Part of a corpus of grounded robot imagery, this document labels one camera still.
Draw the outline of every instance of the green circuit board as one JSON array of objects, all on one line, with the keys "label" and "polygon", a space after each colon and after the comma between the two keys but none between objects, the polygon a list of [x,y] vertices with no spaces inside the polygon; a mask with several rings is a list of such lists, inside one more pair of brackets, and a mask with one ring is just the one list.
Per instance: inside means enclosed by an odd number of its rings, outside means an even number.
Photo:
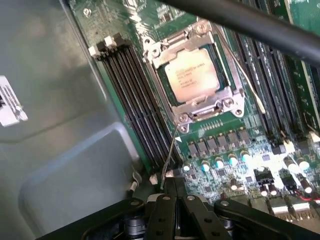
[{"label": "green circuit board", "polygon": [[[242,2],[254,7],[257,1],[243,0]],[[287,0],[286,2],[284,0],[260,0],[258,2],[260,2],[259,7],[263,11],[274,14],[280,19],[293,21],[296,25],[320,34],[320,30],[315,27],[320,21],[320,9],[316,1],[292,0],[289,3]],[[141,61],[144,53],[142,44],[142,38],[144,36],[149,36],[156,42],[161,41],[197,21],[196,16],[155,0],[70,0],[69,4],[88,47],[96,45],[107,36],[120,33],[122,38],[129,39],[132,42],[133,48]],[[224,33],[229,47],[238,55],[238,45],[235,34],[228,29],[224,29]],[[317,141],[314,142],[314,139],[309,135],[310,131],[319,134],[318,97],[315,87],[317,86],[317,81],[319,81],[319,78],[316,78],[317,74],[315,74],[317,71],[312,71],[311,67],[305,63],[281,55],[278,51],[269,49],[263,44],[255,43],[256,45],[253,45],[251,41],[251,39],[245,36],[238,36],[238,44],[243,46],[247,54],[247,58],[244,61],[248,65],[246,70],[252,73],[253,81],[259,81],[259,68],[268,70],[272,64],[278,63],[278,66],[274,67],[274,69],[277,70],[276,74],[282,76],[284,91],[289,99],[287,105],[289,105],[291,114],[294,116],[295,130],[299,131],[299,136],[305,137],[307,151],[301,151],[299,149],[295,141],[297,134],[292,131],[293,126],[286,121],[288,118],[286,113],[287,108],[286,104],[283,104],[279,97],[282,93],[277,85],[277,80],[274,78],[276,75],[274,73],[273,75],[271,74],[270,76],[264,77],[270,84],[270,86],[267,86],[268,89],[274,94],[273,101],[278,108],[278,122],[274,117],[272,107],[268,107],[270,106],[270,100],[268,100],[268,95],[265,94],[265,89],[261,85],[257,85],[256,88],[262,102],[267,106],[264,121],[269,124],[269,130],[273,132],[273,137],[277,141],[282,137],[278,131],[279,126],[277,125],[280,122],[280,127],[286,132],[287,137],[295,139],[292,140],[295,151],[278,155],[273,154],[271,142],[266,135],[265,127],[263,126],[264,123],[259,114],[255,99],[247,81],[238,70],[238,75],[240,76],[240,81],[245,92],[244,116],[238,118],[230,112],[227,112],[207,120],[192,123],[189,126],[188,133],[178,132],[175,136],[174,144],[179,158],[184,164],[191,165],[189,172],[182,170],[188,191],[193,194],[205,196],[210,203],[219,199],[221,193],[226,193],[228,197],[243,195],[247,195],[248,198],[252,199],[259,197],[260,192],[259,188],[257,188],[254,175],[254,168],[259,167],[259,165],[270,169],[277,183],[278,192],[285,194],[286,190],[283,185],[281,185],[279,170],[286,168],[283,162],[283,158],[286,156],[291,157],[295,161],[301,157],[304,158],[310,164],[310,168],[304,171],[303,174],[314,188],[317,189],[320,186],[320,146],[319,143]],[[258,58],[254,56],[254,52],[260,53],[260,59],[264,54],[269,54],[267,53],[268,51],[275,57],[258,62]],[[225,61],[224,55],[222,59],[227,66],[226,72],[231,81],[231,85],[233,85],[233,76],[229,71],[229,66]],[[125,123],[147,171],[152,173],[153,167],[146,153],[143,151],[142,143],[139,142],[136,132],[133,130],[130,121],[128,121],[125,108],[116,93],[110,76],[108,76],[101,62],[97,62],[97,65],[119,115]],[[160,108],[165,125],[172,136],[175,131],[175,126],[167,116],[159,93],[156,90],[155,83],[149,74],[147,74],[147,80],[150,84],[150,89],[153,91],[152,94],[155,96],[157,105]],[[175,97],[172,92],[170,92],[171,87],[167,84],[164,88],[166,89],[167,95],[174,102]],[[198,152],[197,150],[197,153],[191,152],[191,145],[198,149],[198,144],[204,141],[208,147],[207,141],[212,138],[217,139],[219,136],[225,136],[228,142],[230,141],[228,134],[236,133],[239,137],[241,131],[247,132],[248,140],[244,141],[244,139],[240,139],[239,146],[230,144],[228,149],[220,147],[219,151]],[[244,151],[253,157],[253,164],[241,161]],[[228,163],[230,154],[235,155],[236,158],[239,159],[237,166],[231,166]],[[217,157],[223,159],[223,169],[214,167]],[[203,171],[203,161],[207,161],[210,164],[210,171]],[[237,191],[230,189],[230,179],[237,179],[237,181],[241,183],[241,187]]]}]

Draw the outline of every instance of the black rod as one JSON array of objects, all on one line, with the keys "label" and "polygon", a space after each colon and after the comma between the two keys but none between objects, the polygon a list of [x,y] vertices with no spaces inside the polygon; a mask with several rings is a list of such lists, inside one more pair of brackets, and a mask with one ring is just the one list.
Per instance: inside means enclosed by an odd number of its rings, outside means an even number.
[{"label": "black rod", "polygon": [[320,36],[235,0],[160,0],[320,67]]}]

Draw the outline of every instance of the motherboard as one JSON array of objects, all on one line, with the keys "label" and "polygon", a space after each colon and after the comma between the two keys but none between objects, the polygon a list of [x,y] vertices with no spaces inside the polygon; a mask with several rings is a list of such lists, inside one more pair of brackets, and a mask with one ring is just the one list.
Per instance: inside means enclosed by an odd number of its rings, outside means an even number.
[{"label": "motherboard", "polygon": [[[315,0],[240,2],[320,35]],[[190,194],[320,223],[319,69],[155,0],[69,7],[150,176],[173,141]]]}]

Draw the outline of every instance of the cpu socket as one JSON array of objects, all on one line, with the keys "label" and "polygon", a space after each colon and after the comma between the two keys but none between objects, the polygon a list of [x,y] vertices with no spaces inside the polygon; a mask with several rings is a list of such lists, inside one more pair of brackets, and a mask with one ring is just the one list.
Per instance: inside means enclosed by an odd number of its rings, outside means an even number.
[{"label": "cpu socket", "polygon": [[241,118],[245,94],[229,46],[216,27],[199,20],[155,42],[142,38],[144,61],[170,120],[183,133],[189,124],[231,112]]}]

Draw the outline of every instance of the sticker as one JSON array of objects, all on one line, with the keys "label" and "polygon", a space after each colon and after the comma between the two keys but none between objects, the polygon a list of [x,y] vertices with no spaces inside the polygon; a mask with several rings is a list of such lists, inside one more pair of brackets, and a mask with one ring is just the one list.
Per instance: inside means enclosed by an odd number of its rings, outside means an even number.
[{"label": "sticker", "polygon": [[27,114],[23,111],[7,78],[0,76],[0,126],[8,127],[27,120]]}]

